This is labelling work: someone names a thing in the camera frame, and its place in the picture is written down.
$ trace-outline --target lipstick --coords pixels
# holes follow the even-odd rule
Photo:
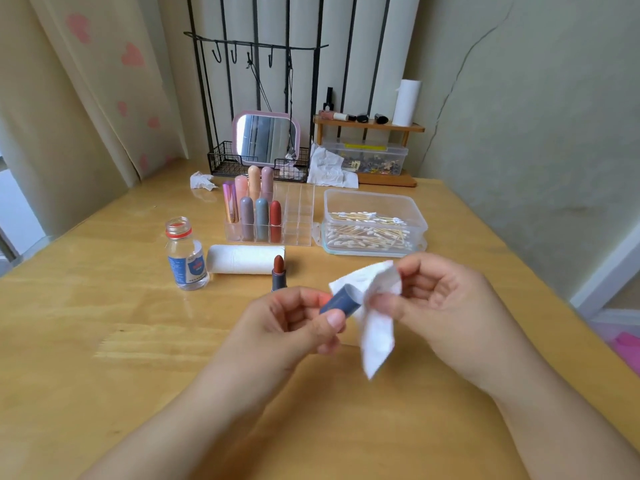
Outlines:
[[[273,271],[271,272],[271,291],[287,287],[287,270],[284,269],[284,259],[277,255],[273,259]]]
[[[269,207],[270,241],[277,244],[282,241],[282,208],[280,202],[274,200]]]

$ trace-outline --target wire basket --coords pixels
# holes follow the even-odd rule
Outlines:
[[[247,175],[249,167],[258,161],[256,157],[236,155],[230,141],[223,141],[209,153],[209,169],[212,175],[235,177]],[[300,148],[298,159],[276,158],[273,162],[273,178],[283,182],[306,182],[309,176],[309,149]]]

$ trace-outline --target wall crack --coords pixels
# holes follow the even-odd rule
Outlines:
[[[460,74],[462,73],[462,69],[464,69],[465,64],[467,63],[467,59],[468,59],[469,55],[471,54],[473,49],[475,49],[476,46],[480,42],[482,42],[482,40],[487,38],[492,32],[498,30],[498,28],[500,28],[500,26],[507,21],[507,19],[509,18],[509,15],[511,15],[511,10],[513,10],[513,6],[515,5],[515,3],[516,3],[516,0],[512,0],[511,1],[511,5],[509,6],[509,10],[507,12],[507,15],[505,15],[505,17],[500,22],[498,22],[498,24],[496,26],[494,26],[491,29],[489,29],[484,35],[482,35],[482,37],[480,37],[478,40],[476,40],[476,42],[467,51],[467,53],[465,55],[465,58],[462,59],[462,63],[460,64],[460,69],[458,70],[458,74],[456,74],[456,78],[454,79],[453,84],[451,85],[451,90],[449,91],[449,94],[447,94],[445,96],[444,101],[442,101],[442,106],[440,106],[440,111],[438,112],[438,117],[436,118],[436,125],[435,125],[435,128],[433,129],[433,134],[431,135],[431,138],[429,139],[429,144],[427,145],[427,149],[424,151],[422,159],[420,160],[420,165],[418,166],[418,174],[420,174],[420,169],[422,168],[422,165],[424,164],[424,161],[427,158],[427,153],[429,152],[429,149],[431,148],[431,144],[433,143],[434,138],[438,134],[438,126],[440,124],[440,117],[442,116],[442,112],[444,110],[444,106],[446,106],[447,101],[449,99],[449,96],[451,96],[453,94],[453,90],[456,88],[456,83],[458,82],[458,79],[460,78]]]

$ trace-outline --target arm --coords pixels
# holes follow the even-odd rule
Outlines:
[[[494,397],[531,478],[640,478],[633,446],[551,367],[538,368],[527,397]]]
[[[484,276],[428,253],[396,267],[403,295],[371,306],[493,398],[533,480],[640,478],[637,451],[542,358]]]
[[[253,301],[194,382],[81,478],[179,479],[215,468],[304,357],[338,347],[344,313],[319,315],[329,298],[295,287]]]

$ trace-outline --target white tissue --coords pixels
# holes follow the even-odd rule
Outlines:
[[[329,283],[329,288],[335,294],[346,284],[355,286],[364,295],[364,305],[357,309],[353,318],[360,330],[362,368],[371,380],[394,349],[394,321],[388,315],[368,309],[366,303],[377,293],[400,294],[402,279],[393,261],[384,261],[347,274]]]
[[[308,184],[358,188],[358,176],[342,169],[344,158],[315,143],[311,145]]]
[[[197,171],[189,179],[190,182],[191,182],[191,188],[192,189],[207,189],[208,191],[212,191],[213,189],[217,189],[218,186],[210,181],[212,178],[213,178],[213,175],[204,175],[203,173]]]

